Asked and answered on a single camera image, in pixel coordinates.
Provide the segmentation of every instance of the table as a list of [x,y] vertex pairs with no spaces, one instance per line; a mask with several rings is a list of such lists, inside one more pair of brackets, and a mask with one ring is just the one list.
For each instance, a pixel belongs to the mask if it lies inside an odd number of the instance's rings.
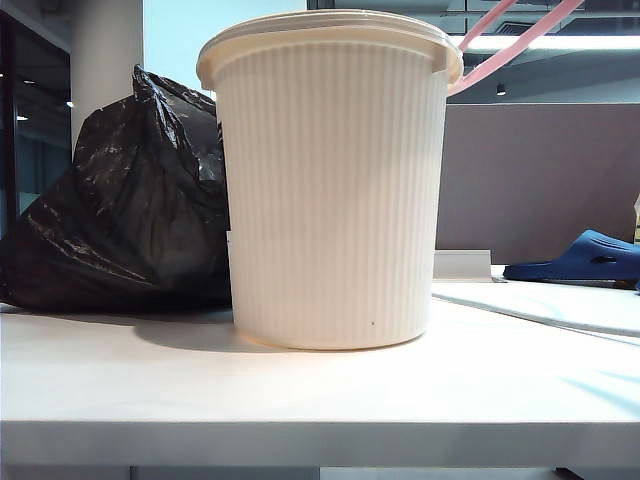
[[640,466],[625,337],[439,300],[359,352],[255,344],[230,312],[1,317],[7,463]]

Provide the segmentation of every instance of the white plastic bucket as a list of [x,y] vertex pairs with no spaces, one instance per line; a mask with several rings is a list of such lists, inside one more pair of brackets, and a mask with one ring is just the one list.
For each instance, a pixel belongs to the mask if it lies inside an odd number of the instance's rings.
[[274,15],[205,45],[241,332],[351,349],[424,331],[447,86],[461,72],[445,33],[379,12]]

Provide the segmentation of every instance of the black plastic bag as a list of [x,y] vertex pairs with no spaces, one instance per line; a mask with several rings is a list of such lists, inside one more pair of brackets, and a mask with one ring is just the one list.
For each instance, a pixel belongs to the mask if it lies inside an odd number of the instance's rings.
[[231,303],[215,103],[133,74],[82,126],[70,169],[0,241],[0,301],[55,311]]

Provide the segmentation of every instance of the pink handle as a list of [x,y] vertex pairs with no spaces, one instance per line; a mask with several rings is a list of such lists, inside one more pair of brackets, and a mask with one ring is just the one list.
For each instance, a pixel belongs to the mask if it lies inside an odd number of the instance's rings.
[[[449,95],[455,95],[463,90],[466,90],[472,85],[475,85],[480,80],[488,77],[493,72],[502,67],[505,63],[513,60],[516,56],[527,49],[529,44],[536,38],[544,35],[551,30],[555,25],[560,23],[571,12],[573,12],[584,0],[562,0],[553,10],[542,17],[535,25],[529,30],[524,32],[516,42],[500,50],[498,53],[485,60],[478,65],[469,75],[462,77],[455,85],[449,88]],[[465,36],[460,44],[460,48],[464,47],[463,51],[468,47],[471,40],[480,35],[491,22],[493,22],[501,13],[503,13],[509,6],[515,3],[515,0],[502,0],[494,8],[491,9],[480,19],[480,21],[471,29],[471,31]]]
[[471,40],[480,36],[484,33],[489,25],[491,25],[500,15],[507,11],[507,9],[516,3],[518,0],[502,0],[498,2],[491,10],[489,10],[486,15],[484,15],[478,22],[473,26],[471,30],[464,36],[462,39],[462,43],[460,44],[460,50],[464,52]]

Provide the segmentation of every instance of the slipper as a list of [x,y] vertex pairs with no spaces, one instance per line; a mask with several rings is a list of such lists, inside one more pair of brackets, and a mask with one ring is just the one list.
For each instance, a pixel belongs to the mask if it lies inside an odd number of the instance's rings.
[[640,245],[586,230],[555,260],[508,265],[509,280],[640,280]]

